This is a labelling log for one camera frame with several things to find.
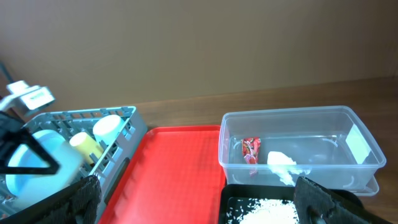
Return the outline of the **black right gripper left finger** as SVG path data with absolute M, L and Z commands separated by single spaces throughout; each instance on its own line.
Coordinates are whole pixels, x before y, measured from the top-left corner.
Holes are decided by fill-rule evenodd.
M 101 202 L 97 176 L 89 175 L 63 190 L 1 220 L 1 224 L 94 224 Z

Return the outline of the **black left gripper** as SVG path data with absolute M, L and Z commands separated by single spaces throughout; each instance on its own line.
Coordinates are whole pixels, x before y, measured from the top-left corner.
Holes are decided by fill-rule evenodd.
M 55 174 L 60 165 L 26 129 L 21 129 L 23 125 L 23 120 L 1 112 L 1 174 Z M 28 146 L 48 167 L 9 167 L 11 156 L 21 144 Z

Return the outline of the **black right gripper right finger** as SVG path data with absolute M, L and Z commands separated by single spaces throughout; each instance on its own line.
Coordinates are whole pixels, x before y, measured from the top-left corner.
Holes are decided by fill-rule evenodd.
M 388 222 L 306 177 L 299 177 L 296 181 L 294 205 L 299 222 L 304 224 L 383 224 Z

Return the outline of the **light blue plate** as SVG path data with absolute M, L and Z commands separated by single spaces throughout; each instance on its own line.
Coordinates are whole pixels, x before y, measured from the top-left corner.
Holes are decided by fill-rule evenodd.
M 51 154 L 63 142 L 65 138 L 58 132 L 50 129 L 37 131 L 33 137 L 42 147 Z M 48 164 L 37 156 L 28 146 L 21 144 L 10 158 L 9 167 L 48 167 Z M 6 174 L 6 185 L 11 194 L 18 197 L 26 182 L 32 174 Z

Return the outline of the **white napkin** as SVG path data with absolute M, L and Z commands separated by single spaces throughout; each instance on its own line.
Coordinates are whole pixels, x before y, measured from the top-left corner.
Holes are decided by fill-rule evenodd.
M 293 175 L 309 175 L 311 169 L 296 168 L 297 163 L 282 152 L 271 151 L 267 156 L 267 165 L 273 174 L 279 176 L 285 185 L 295 186 Z

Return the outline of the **yellow plastic cup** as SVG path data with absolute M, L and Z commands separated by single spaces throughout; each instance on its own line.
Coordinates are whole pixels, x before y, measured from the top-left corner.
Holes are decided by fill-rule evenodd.
M 94 154 L 99 159 L 104 152 L 104 149 L 86 132 L 77 133 L 69 140 L 69 143 L 83 154 L 85 161 L 89 164 L 95 163 L 90 154 Z

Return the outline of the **pale blue bowl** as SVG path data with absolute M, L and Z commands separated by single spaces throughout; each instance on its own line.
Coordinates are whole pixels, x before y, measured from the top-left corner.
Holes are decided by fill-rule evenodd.
M 118 137 L 119 133 L 123 134 L 124 120 L 122 117 L 116 114 L 111 114 L 101 118 L 93 126 L 93 134 L 96 142 L 100 143 L 103 141 L 106 145 L 110 145 Z

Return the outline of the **red snack wrapper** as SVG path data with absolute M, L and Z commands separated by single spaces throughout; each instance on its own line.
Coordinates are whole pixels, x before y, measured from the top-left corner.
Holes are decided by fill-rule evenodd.
M 242 155 L 247 164 L 258 164 L 258 154 L 261 147 L 259 137 L 245 138 L 242 140 Z

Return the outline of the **green bowl with rice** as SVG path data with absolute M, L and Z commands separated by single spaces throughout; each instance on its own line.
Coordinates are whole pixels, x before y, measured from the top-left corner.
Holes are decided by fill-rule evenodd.
M 84 162 L 81 153 L 67 141 L 50 152 L 50 155 L 58 162 L 60 166 L 58 171 L 55 174 L 27 175 L 13 206 L 21 210 L 25 209 L 68 187 Z

